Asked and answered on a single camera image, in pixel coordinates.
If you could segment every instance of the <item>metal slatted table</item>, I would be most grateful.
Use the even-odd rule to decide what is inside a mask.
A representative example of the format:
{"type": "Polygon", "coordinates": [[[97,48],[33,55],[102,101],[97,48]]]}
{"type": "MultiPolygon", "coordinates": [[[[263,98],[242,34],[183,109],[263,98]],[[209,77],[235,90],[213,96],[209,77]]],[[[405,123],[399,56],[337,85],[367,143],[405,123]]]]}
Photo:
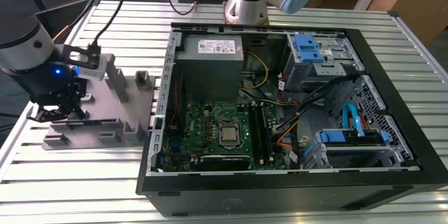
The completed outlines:
{"type": "MultiPolygon", "coordinates": [[[[67,44],[85,47],[115,2],[102,1],[74,28],[67,44]]],[[[175,4],[179,10],[187,4],[175,4]]],[[[359,29],[430,143],[448,164],[448,75],[399,18],[385,12],[269,9],[270,25],[359,29]]],[[[201,5],[178,16],[165,3],[126,2],[99,39],[123,73],[161,74],[170,22],[222,23],[222,8],[201,5]]],[[[445,223],[448,188],[402,198],[370,211],[163,218],[134,194],[141,148],[43,151],[47,124],[18,119],[0,150],[0,223],[445,223]]]]}

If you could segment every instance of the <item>green circuit board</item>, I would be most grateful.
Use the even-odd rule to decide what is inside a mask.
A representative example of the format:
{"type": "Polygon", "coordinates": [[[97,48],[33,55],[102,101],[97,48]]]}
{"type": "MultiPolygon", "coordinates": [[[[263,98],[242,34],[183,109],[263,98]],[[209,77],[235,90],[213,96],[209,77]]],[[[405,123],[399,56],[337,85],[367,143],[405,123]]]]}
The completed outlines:
{"type": "MultiPolygon", "coordinates": [[[[183,155],[231,154],[250,157],[250,170],[283,169],[283,154],[271,155],[269,162],[259,164],[253,159],[253,144],[250,137],[249,107],[245,103],[189,103],[186,104],[185,134],[179,153],[183,155]],[[218,129],[223,124],[238,126],[239,144],[233,147],[221,146],[218,129]]],[[[262,105],[267,127],[275,124],[275,112],[271,105],[262,105]]]]}

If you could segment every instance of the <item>cpu socket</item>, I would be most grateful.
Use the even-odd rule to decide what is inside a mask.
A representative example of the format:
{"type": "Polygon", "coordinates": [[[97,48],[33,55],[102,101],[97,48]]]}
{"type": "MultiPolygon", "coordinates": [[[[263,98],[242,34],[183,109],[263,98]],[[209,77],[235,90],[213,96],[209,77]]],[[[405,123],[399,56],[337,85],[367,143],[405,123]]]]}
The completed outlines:
{"type": "Polygon", "coordinates": [[[218,145],[225,149],[233,149],[239,145],[239,124],[237,122],[218,122],[218,145]]]}

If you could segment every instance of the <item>blue drive bracket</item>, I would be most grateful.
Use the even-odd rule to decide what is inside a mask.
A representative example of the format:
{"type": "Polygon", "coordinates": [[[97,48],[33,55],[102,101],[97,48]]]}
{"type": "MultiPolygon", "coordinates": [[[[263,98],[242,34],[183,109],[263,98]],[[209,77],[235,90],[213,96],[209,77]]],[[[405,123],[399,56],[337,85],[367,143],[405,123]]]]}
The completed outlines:
{"type": "Polygon", "coordinates": [[[299,54],[298,58],[301,62],[322,63],[325,61],[318,52],[318,44],[313,36],[309,34],[294,34],[293,43],[299,54]]]}
{"type": "Polygon", "coordinates": [[[342,131],[322,131],[319,132],[319,139],[322,143],[345,143],[345,136],[342,131]]]}

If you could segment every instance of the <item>black case frame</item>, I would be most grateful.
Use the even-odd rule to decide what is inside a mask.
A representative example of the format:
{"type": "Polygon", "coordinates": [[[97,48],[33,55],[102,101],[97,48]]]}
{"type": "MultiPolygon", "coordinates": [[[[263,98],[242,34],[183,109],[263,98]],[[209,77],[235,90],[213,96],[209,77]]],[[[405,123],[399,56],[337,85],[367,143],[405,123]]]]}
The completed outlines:
{"type": "Polygon", "coordinates": [[[338,172],[282,175],[145,176],[149,141],[143,146],[135,193],[145,195],[163,216],[265,214],[269,212],[371,209],[411,193],[448,185],[448,171],[370,47],[354,29],[225,24],[171,24],[183,34],[225,34],[243,28],[345,33],[386,104],[419,171],[338,172]],[[207,28],[218,28],[217,33],[207,28]]]}

